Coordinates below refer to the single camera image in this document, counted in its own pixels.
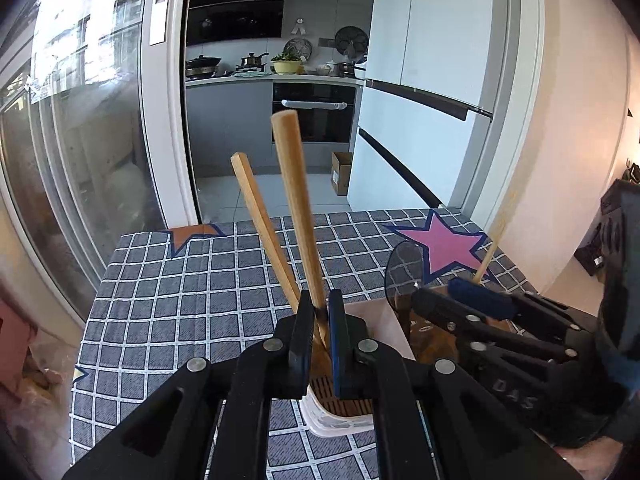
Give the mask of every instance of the checkered tablecloth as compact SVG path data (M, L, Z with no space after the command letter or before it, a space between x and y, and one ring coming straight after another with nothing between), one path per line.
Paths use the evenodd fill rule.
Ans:
M315 215L325 286L346 303L382 298L392 248L402 238L385 225L424 225L428 210ZM455 230L478 227L455 210L438 213ZM296 279L306 286L290 217L274 218ZM219 224L226 235L191 240L172 258L170 237L125 235L104 275L87 322L72 388L71 452L79 460L180 366L194 356L219 362L273 333L292 314L252 222ZM478 251L486 254L489 240ZM534 291L501 251L490 269L505 290ZM433 285L463 276L453 270ZM300 416L297 401L274 400L267 478L370 480L378 477L372 431L322 439Z

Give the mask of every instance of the refrigerator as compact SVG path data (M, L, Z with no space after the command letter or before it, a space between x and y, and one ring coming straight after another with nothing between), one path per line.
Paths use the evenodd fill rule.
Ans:
M471 213L499 137L494 112L513 66L511 0L374 0L348 200L353 210L428 204L373 138L445 206Z

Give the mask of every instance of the green vegetables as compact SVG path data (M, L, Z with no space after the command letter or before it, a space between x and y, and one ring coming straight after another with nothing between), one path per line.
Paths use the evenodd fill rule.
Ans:
M271 58L272 61L300 61L300 56L293 52L283 52Z

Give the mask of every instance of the pan lid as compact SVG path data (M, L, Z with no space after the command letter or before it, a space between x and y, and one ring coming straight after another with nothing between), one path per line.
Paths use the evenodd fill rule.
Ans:
M206 66L214 67L220 63L219 57L198 56L187 61L186 66L189 68L203 68Z

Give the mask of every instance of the pink star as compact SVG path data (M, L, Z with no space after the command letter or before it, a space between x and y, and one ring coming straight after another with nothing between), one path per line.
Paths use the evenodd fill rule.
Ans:
M425 270L436 274L445 267L459 263L462 266L478 270L482 263L474 254L473 248L486 235L460 234L452 231L436 214L431 214L431 225L424 228L393 229L399 235L413 240L428 248L428 258L425 257Z

